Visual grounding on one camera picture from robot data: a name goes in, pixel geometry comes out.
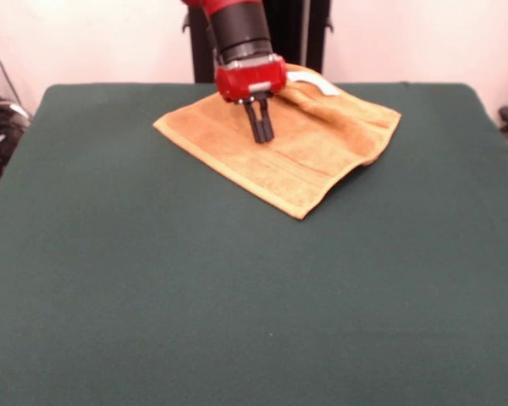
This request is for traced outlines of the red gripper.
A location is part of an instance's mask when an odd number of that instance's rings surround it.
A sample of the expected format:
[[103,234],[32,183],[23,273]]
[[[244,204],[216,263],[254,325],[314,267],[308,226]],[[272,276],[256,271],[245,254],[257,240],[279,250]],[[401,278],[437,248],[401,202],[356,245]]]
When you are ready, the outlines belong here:
[[[259,94],[275,94],[281,91],[287,82],[287,70],[284,59],[277,54],[268,54],[256,58],[234,60],[217,66],[215,83],[218,92],[227,102],[250,100]],[[254,105],[259,105],[260,117]],[[259,101],[243,103],[256,143],[262,144],[274,138],[273,125],[268,112],[267,97]]]

